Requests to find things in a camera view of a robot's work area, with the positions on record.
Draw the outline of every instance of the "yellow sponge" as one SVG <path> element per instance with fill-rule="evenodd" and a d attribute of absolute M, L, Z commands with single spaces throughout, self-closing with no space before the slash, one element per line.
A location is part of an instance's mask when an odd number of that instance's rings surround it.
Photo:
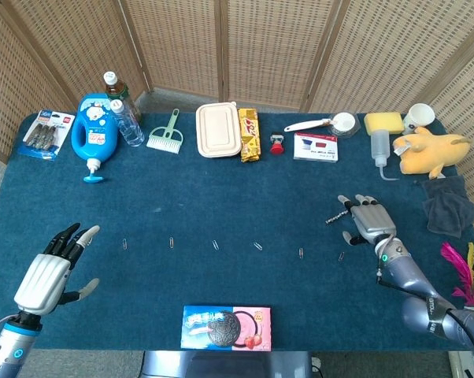
<path fill-rule="evenodd" d="M 403 132 L 403 122 L 400 113 L 368 113 L 365 116 L 365 127 L 368 135 L 375 130 L 388 130 L 390 134 Z"/>

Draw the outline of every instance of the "yellow plush chicken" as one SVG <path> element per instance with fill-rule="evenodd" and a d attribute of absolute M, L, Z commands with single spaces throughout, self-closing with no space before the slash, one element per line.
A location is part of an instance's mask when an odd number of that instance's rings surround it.
<path fill-rule="evenodd" d="M 470 141 L 462 135 L 433 135 L 426 128 L 416 128 L 415 134 L 397 138 L 393 147 L 402 159 L 403 174 L 429 173 L 429 178 L 435 179 L 443 167 L 457 164 L 466 156 Z"/>

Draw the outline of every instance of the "green handle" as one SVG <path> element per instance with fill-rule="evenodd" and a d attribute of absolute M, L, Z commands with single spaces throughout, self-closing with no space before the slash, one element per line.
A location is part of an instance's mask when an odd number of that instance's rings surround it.
<path fill-rule="evenodd" d="M 177 116 L 180 113 L 179 109 L 174 109 L 171 114 L 171 119 L 168 120 L 167 128 L 164 131 L 164 138 L 170 138 L 172 131 L 174 130 L 174 125 L 176 124 Z"/>

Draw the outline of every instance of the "white handle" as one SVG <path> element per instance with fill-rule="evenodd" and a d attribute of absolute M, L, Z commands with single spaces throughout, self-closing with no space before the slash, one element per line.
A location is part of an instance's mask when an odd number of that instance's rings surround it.
<path fill-rule="evenodd" d="M 306 122 L 300 122 L 298 124 L 291 124 L 284 128 L 284 132 L 296 132 L 297 130 L 305 130 L 307 128 L 316 128 L 331 122 L 331 119 L 324 118 L 322 120 L 307 120 Z"/>

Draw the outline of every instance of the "gray floor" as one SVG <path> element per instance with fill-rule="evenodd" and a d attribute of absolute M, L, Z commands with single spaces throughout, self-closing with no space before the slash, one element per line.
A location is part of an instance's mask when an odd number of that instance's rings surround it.
<path fill-rule="evenodd" d="M 182 112 L 194 112 L 200 105 L 208 102 L 215 102 L 215 100 L 157 89 L 153 94 L 142 96 L 139 106 L 145 113 L 170 113 L 174 108 L 179 108 Z M 246 106 L 247 104 L 239 103 L 238 105 Z M 290 109 L 276 109 L 264 106 L 256 107 L 261 112 L 286 113 L 291 111 Z M 3 174 L 4 166 L 0 164 L 0 185 Z M 134 378 L 139 374 L 142 354 L 141 351 L 115 350 L 33 350 L 20 377 Z M 325 378 L 451 377 L 446 352 L 334 352 L 316 353 L 315 355 L 321 360 Z"/>

